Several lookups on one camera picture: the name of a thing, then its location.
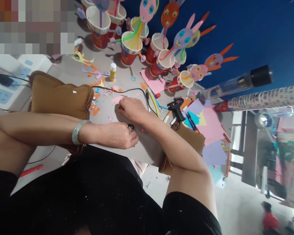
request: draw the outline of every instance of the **tan pillow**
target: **tan pillow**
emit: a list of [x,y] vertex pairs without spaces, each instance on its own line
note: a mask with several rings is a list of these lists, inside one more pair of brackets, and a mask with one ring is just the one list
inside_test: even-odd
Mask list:
[[[32,88],[31,112],[53,113],[89,120],[89,108],[94,91],[89,85],[79,87],[62,81],[41,71],[29,76]],[[72,154],[80,154],[83,146],[60,145]]]

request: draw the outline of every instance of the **bracelet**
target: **bracelet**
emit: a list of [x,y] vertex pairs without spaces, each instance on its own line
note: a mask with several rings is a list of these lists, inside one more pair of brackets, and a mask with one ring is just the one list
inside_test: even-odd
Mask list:
[[91,123],[91,121],[89,120],[84,120],[84,121],[81,121],[79,124],[76,125],[76,127],[74,128],[74,131],[72,133],[72,141],[73,141],[73,144],[75,145],[82,145],[82,143],[80,143],[78,141],[78,133],[79,131],[81,130],[81,128],[86,124],[86,123]]

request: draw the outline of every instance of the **glue stick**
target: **glue stick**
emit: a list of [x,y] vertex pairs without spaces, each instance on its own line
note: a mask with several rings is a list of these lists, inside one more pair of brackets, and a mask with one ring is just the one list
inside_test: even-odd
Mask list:
[[110,81],[112,81],[112,82],[115,81],[116,71],[117,71],[117,65],[115,63],[112,63],[110,65]]

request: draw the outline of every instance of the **person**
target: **person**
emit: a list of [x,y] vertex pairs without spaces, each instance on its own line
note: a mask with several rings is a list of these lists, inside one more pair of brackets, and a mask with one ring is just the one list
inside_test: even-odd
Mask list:
[[126,157],[90,146],[138,143],[125,123],[80,128],[79,156],[11,195],[36,146],[72,144],[80,119],[16,112],[0,116],[0,234],[221,234],[213,181],[202,157],[138,99],[119,114],[143,126],[174,164],[163,207],[148,196]]

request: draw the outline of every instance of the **table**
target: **table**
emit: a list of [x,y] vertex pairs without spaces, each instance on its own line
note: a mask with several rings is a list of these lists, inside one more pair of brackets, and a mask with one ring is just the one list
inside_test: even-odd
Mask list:
[[[85,42],[83,43],[83,50],[82,54],[85,54],[85,59],[92,60],[94,59],[93,64],[100,69],[101,73],[109,72],[110,70],[110,64],[116,63],[117,64],[117,72],[116,72],[116,82],[111,82],[109,78],[106,79],[104,82],[104,85],[107,85],[108,88],[111,88],[112,86],[118,86],[119,88],[122,88],[123,91],[132,89],[132,88],[141,88],[141,83],[144,82],[144,79],[140,75],[140,71],[142,69],[147,68],[147,64],[142,64],[140,62],[139,57],[137,57],[133,63],[133,65],[129,68],[124,67],[121,64],[121,44],[117,43],[115,47],[112,47],[111,45],[108,45],[108,48],[106,48],[103,51],[99,51],[94,46],[92,36],[90,33],[90,30],[87,28],[86,25],[83,24],[83,22],[80,19],[77,19],[75,22],[75,38],[77,36],[82,36],[85,38]],[[57,66],[52,66],[52,68],[49,70],[49,74],[58,78],[59,80],[63,81],[64,83],[71,83],[76,86],[80,86],[82,84],[90,84],[95,83],[97,80],[95,79],[95,76],[88,77],[87,73],[82,72],[82,66],[84,66],[82,63],[79,63],[75,60],[73,60],[71,57],[73,55],[63,55],[61,63],[57,64]],[[87,71],[91,71],[90,68],[84,67]],[[132,81],[131,77],[135,76],[136,81]],[[167,81],[170,81],[173,79],[173,76],[163,77]],[[183,90],[175,94],[169,93],[167,90],[162,91],[161,97],[158,98],[158,102],[160,105],[166,107],[168,103],[173,101],[174,97],[186,97],[188,90]],[[119,96],[117,93],[113,93],[112,95],[104,96],[101,95],[98,98],[97,107],[100,108],[100,112],[96,116],[90,116],[90,121],[92,123],[96,124],[107,124],[108,117],[113,118],[113,122],[120,121],[129,123],[128,120],[126,120],[124,117],[119,115],[116,112],[117,109],[117,103],[113,103],[111,100],[113,98],[116,98]],[[141,99],[145,107],[146,101],[143,93],[139,90],[130,91],[127,93],[124,93],[123,95],[127,95],[129,97],[134,97],[137,99]],[[212,103],[217,103],[219,100],[212,100]],[[154,105],[152,104],[152,101],[150,100],[150,106],[155,110]],[[159,118],[162,120],[166,116],[166,112],[160,112]],[[231,135],[231,127],[232,127],[232,118],[233,114],[231,112],[228,113],[222,113],[221,116],[221,122],[223,123],[225,129],[227,130],[228,134]],[[120,149],[113,149],[108,148],[100,145],[94,145],[96,147],[108,150],[110,152],[128,157],[133,158],[138,161],[142,161],[154,166],[160,166],[162,157],[163,157],[163,151],[160,146],[160,144],[153,139],[148,133],[141,132],[141,127],[135,125],[135,131],[139,135],[139,143],[134,147],[127,150],[120,150]]]

